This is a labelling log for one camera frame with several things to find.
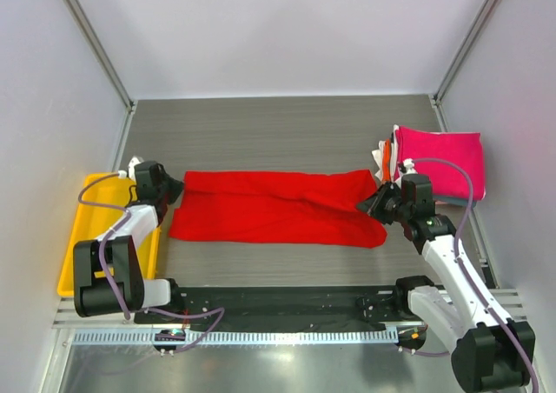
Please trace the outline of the red t shirt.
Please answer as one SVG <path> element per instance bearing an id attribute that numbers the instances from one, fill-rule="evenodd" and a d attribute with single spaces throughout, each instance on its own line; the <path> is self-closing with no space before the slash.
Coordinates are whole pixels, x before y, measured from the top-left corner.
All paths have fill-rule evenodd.
<path id="1" fill-rule="evenodd" d="M 384 227 L 357 210 L 376 190 L 368 170 L 335 174 L 189 171 L 170 237 L 189 242 L 381 246 Z"/>

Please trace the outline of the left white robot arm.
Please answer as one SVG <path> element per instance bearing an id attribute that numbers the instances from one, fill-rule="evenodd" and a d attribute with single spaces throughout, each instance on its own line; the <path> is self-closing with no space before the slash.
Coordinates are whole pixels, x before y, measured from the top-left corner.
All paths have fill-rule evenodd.
<path id="1" fill-rule="evenodd" d="M 94 185 L 125 178 L 133 182 L 136 192 L 136 198 L 126 205 L 84 199 L 85 192 Z M 184 182 L 171 177 L 162 164 L 133 157 L 126 170 L 99 177 L 80 191 L 80 204 L 119 210 L 122 214 L 96 238 L 74 245 L 74 305 L 78 316 L 122 312 L 129 320 L 133 313 L 154 310 L 165 323 L 182 317 L 184 301 L 177 296 L 177 283 L 171 278 L 144 279 L 137 248 L 162 225 L 183 187 Z"/>

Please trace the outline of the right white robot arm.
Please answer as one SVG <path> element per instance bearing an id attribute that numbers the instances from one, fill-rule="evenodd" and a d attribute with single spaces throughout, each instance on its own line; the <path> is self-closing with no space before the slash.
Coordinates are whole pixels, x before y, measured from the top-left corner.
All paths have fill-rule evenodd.
<path id="1" fill-rule="evenodd" d="M 429 178 L 407 174 L 399 183 L 385 182 L 356 208 L 382 224 L 399 223 L 440 278 L 445 295 L 425 276 L 397 280 L 392 309 L 401 319 L 419 317 L 433 330 L 459 386 L 465 392 L 524 386 L 539 391 L 532 327 L 515 321 L 481 280 L 452 221 L 437 213 Z"/>

